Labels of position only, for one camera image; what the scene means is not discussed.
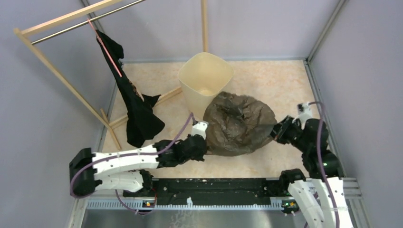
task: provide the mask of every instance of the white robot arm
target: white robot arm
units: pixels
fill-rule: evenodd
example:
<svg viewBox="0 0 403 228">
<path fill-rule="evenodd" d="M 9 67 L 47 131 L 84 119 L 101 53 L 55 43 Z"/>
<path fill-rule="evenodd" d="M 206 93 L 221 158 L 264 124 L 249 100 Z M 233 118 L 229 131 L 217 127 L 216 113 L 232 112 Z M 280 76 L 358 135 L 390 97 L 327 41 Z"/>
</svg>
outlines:
<svg viewBox="0 0 403 228">
<path fill-rule="evenodd" d="M 166 152 L 158 154 L 171 141 L 160 142 L 124 152 L 91 152 L 82 149 L 70 163 L 70 181 L 85 165 L 94 163 L 85 169 L 73 183 L 73 193 L 86 196 L 98 190 L 127 190 L 138 192 L 151 185 L 151 175 L 143 169 L 174 167 L 188 160 L 203 161 L 207 152 L 206 129 L 208 123 L 200 121 L 193 125 L 192 133 L 185 140 L 178 140 Z M 137 153 L 137 156 L 126 156 Z"/>
<path fill-rule="evenodd" d="M 338 159 L 327 149 L 328 132 L 326 126 L 319 130 L 319 120 L 313 119 L 309 103 L 298 104 L 298 116 L 294 119 L 287 116 L 274 127 L 271 136 L 281 144 L 292 144 L 302 154 L 302 161 L 312 178 L 320 205 L 314 197 L 314 192 L 306 182 L 305 176 L 299 169 L 283 171 L 280 182 L 283 189 L 294 197 L 310 228 L 336 227 L 335 212 L 338 213 L 341 228 L 353 228 L 343 192 L 343 180 L 339 178 Z M 321 160 L 317 156 L 317 134 L 321 134 Z M 320 173 L 324 167 L 326 180 Z M 332 193 L 329 193 L 325 182 L 328 182 Z M 336 202 L 333 206 L 331 197 Z"/>
</svg>

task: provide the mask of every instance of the crumpled plastic bag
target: crumpled plastic bag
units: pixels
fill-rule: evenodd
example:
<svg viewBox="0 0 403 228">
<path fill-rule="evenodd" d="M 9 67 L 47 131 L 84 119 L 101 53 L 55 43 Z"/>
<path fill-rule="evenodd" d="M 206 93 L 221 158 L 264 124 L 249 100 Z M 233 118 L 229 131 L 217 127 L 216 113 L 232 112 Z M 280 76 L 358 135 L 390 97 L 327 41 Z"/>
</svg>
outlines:
<svg viewBox="0 0 403 228">
<path fill-rule="evenodd" d="M 268 144 L 277 124 L 270 107 L 251 96 L 219 93 L 204 112 L 209 123 L 206 141 L 209 151 L 219 156 L 252 153 Z"/>
</svg>

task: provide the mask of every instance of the black cloth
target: black cloth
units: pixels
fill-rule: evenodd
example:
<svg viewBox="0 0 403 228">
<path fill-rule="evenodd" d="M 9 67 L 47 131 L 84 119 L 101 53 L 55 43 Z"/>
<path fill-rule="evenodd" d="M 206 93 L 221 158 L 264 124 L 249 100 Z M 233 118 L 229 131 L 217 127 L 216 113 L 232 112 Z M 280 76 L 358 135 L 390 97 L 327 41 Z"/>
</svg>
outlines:
<svg viewBox="0 0 403 228">
<path fill-rule="evenodd" d="M 127 142 L 130 145 L 139 148 L 143 145 L 145 140 L 153 139 L 165 127 L 165 123 L 153 114 L 153 107 L 155 103 L 157 103 L 160 95 L 147 96 L 143 94 L 143 102 L 140 96 L 136 93 L 134 85 L 122 70 L 119 62 L 119 59 L 124 57 L 123 47 L 99 30 L 96 30 L 96 32 L 122 74 L 122 77 L 120 77 L 101 43 L 97 39 L 105 60 L 115 77 L 117 87 L 122 94 L 127 108 L 127 116 L 129 117 L 126 128 Z"/>
</svg>

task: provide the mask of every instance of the gray wall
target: gray wall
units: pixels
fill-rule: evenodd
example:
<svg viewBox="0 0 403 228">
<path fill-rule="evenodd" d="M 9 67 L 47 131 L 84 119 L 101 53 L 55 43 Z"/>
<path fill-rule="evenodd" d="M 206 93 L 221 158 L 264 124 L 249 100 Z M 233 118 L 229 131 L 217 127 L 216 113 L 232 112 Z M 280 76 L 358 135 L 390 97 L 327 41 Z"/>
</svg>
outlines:
<svg viewBox="0 0 403 228">
<path fill-rule="evenodd" d="M 338 1 L 207 2 L 211 53 L 226 59 L 302 59 Z M 123 45 L 127 61 L 183 61 L 202 52 L 200 0 L 147 0 L 100 21 Z"/>
<path fill-rule="evenodd" d="M 13 33 L 79 8 L 0 1 L 0 227 L 64 227 L 74 202 L 68 163 L 99 142 L 101 123 Z M 114 80 L 89 26 L 39 47 L 95 108 L 108 108 Z"/>
<path fill-rule="evenodd" d="M 348 176 L 374 227 L 400 228 L 403 1 L 349 1 L 313 62 Z"/>
</svg>

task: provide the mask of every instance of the beige bin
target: beige bin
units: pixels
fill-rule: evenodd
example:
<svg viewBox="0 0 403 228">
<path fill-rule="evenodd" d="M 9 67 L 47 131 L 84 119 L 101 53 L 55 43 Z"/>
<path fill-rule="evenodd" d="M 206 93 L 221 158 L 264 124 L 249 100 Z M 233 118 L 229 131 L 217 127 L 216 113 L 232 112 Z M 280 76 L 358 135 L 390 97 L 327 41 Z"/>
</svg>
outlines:
<svg viewBox="0 0 403 228">
<path fill-rule="evenodd" d="M 179 70 L 178 78 L 188 109 L 203 119 L 213 98 L 227 89 L 234 69 L 222 58 L 207 52 L 193 56 Z"/>
</svg>

